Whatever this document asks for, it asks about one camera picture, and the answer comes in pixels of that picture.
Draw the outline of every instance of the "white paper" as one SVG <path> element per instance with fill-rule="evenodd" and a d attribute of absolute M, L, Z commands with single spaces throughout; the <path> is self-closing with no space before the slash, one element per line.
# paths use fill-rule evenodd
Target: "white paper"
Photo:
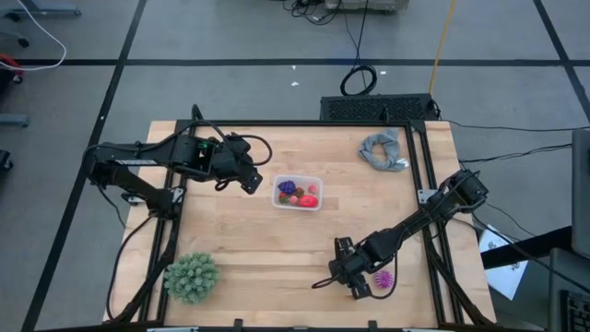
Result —
<path fill-rule="evenodd" d="M 496 231 L 491 225 L 488 225 L 488 227 Z M 479 252 L 483 253 L 507 244 L 500 236 L 485 230 L 479 238 Z M 520 280 L 523 278 L 526 264 L 527 261 L 522 261 L 506 267 L 495 267 L 486 270 L 488 284 L 511 301 L 516 294 Z"/>

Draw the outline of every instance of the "purple grape toy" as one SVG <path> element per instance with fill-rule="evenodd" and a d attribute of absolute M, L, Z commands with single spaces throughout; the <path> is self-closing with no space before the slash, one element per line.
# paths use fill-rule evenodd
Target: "purple grape toy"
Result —
<path fill-rule="evenodd" d="M 278 185 L 278 190 L 282 191 L 287 195 L 292 195 L 297 190 L 297 186 L 292 181 L 285 181 L 284 183 L 280 183 Z"/>
<path fill-rule="evenodd" d="M 380 289 L 388 289 L 394 286 L 394 276 L 385 270 L 375 273 L 375 283 Z"/>

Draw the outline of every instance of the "white cable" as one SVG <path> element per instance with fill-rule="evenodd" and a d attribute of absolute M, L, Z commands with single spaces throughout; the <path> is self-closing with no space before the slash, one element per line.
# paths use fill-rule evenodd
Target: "white cable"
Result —
<path fill-rule="evenodd" d="M 12 65 L 7 65 L 4 62 L 0 61 L 0 65 L 8 68 L 8 69 L 12 69 L 12 70 L 21 70 L 21 71 L 36 71 L 36 70 L 43 70 L 43 69 L 52 69 L 52 68 L 56 68 L 57 66 L 61 65 L 62 62 L 65 59 L 65 56 L 67 55 L 67 49 L 65 48 L 65 46 L 62 44 L 61 41 L 58 41 L 57 38 L 55 38 L 51 33 L 49 33 L 46 29 L 44 29 L 41 24 L 39 24 L 39 22 L 37 22 L 37 20 L 33 17 L 33 15 L 29 12 L 29 9 L 23 5 L 23 3 L 20 2 L 20 0 L 17 0 L 18 4 L 25 9 L 25 12 L 27 12 L 27 15 L 29 15 L 29 18 L 33 21 L 33 23 L 35 23 L 35 25 L 37 25 L 37 27 L 39 27 L 39 29 L 41 29 L 43 32 L 45 32 L 45 34 L 47 34 L 49 37 L 51 37 L 51 39 L 53 39 L 55 42 L 57 42 L 60 46 L 62 46 L 62 49 L 64 49 L 64 54 L 62 55 L 62 58 L 55 64 L 55 65 L 45 65 L 45 66 L 40 66 L 40 67 L 35 67 L 35 68 L 19 68 L 19 67 L 14 67 Z"/>

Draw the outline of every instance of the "green spiky ball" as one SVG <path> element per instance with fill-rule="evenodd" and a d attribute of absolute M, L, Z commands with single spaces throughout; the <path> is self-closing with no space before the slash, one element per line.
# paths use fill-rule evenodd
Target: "green spiky ball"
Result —
<path fill-rule="evenodd" d="M 164 273 L 164 287 L 170 296 L 186 304 L 201 303 L 219 280 L 219 269 L 210 254 L 180 257 Z"/>

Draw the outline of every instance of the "black floor line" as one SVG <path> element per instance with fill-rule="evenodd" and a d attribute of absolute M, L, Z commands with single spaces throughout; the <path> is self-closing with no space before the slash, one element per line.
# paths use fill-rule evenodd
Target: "black floor line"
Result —
<path fill-rule="evenodd" d="M 557 31 L 553 26 L 553 23 L 551 22 L 551 18 L 547 13 L 547 9 L 545 9 L 545 6 L 543 6 L 543 2 L 541 0 L 533 0 L 533 2 L 535 3 L 535 7 L 537 8 L 538 14 L 541 16 L 543 25 L 545 25 L 547 34 L 551 38 L 551 42 L 555 47 L 555 51 L 560 57 L 560 60 L 563 61 L 565 64 L 565 73 L 567 74 L 568 79 L 572 84 L 573 92 L 575 92 L 575 95 L 578 98 L 578 101 L 580 102 L 580 105 L 582 106 L 582 109 L 584 110 L 584 113 L 586 114 L 588 121 L 590 121 L 590 101 L 588 100 L 588 96 L 585 93 L 584 85 L 582 85 L 582 82 L 580 82 L 580 78 L 578 77 L 578 75 L 575 72 L 575 69 L 572 66 L 570 57 L 565 52 L 565 48 L 561 43 L 560 37 L 558 36 Z"/>
<path fill-rule="evenodd" d="M 52 65 L 57 59 L 19 59 L 22 65 Z M 116 59 L 72 59 L 62 65 L 117 65 Z M 352 65 L 355 59 L 317 58 L 317 59 L 128 59 L 125 65 L 146 66 L 233 66 L 233 65 Z M 434 59 L 362 59 L 363 65 L 390 66 L 431 66 Z M 535 59 L 442 59 L 440 66 L 590 66 L 590 60 L 535 60 Z"/>
<path fill-rule="evenodd" d="M 139 2 L 137 3 L 136 12 L 129 26 L 129 31 L 127 31 L 123 49 L 121 50 L 119 59 L 117 60 L 116 67 L 112 74 L 111 83 L 107 88 L 104 100 L 102 102 L 99 114 L 97 116 L 96 123 L 94 124 L 94 129 L 92 130 L 92 134 L 90 135 L 90 139 L 88 141 L 89 146 L 97 144 L 99 142 L 100 134 L 102 133 L 102 128 L 104 127 L 107 115 L 109 114 L 109 110 L 111 109 L 112 100 L 114 98 L 117 87 L 119 86 L 121 74 L 123 73 L 124 69 L 124 62 L 127 59 L 127 56 L 129 55 L 129 51 L 131 50 L 131 44 L 133 43 L 133 39 L 136 35 L 137 27 L 139 26 L 139 21 L 141 20 L 141 16 L 143 15 L 143 11 L 146 7 L 146 1 L 147 0 L 139 0 Z M 74 187 L 72 189 L 72 192 L 70 193 L 70 197 L 67 200 L 67 204 L 65 205 L 64 215 L 62 216 L 59 228 L 57 229 L 57 233 L 55 234 L 55 238 L 53 239 L 52 248 L 49 252 L 49 256 L 47 257 L 47 261 L 45 262 L 45 267 L 43 268 L 43 271 L 41 273 L 41 278 L 39 279 L 39 283 L 37 284 L 37 289 L 35 290 L 33 298 L 30 302 L 29 310 L 27 311 L 27 315 L 23 322 L 21 331 L 30 332 L 35 330 L 35 326 L 37 325 L 39 316 L 41 314 L 43 303 L 45 302 L 45 297 L 47 296 L 47 291 L 49 290 L 49 287 L 53 279 L 53 274 L 55 273 L 55 269 L 57 268 L 57 264 L 59 263 L 59 257 L 64 249 L 65 239 L 67 238 L 70 226 L 72 225 L 72 220 L 74 219 L 77 204 L 80 200 L 80 196 L 82 195 L 82 190 L 84 189 L 85 183 L 86 174 L 82 170 L 82 167 L 80 165 L 80 169 L 78 170 L 76 180 L 74 181 Z"/>

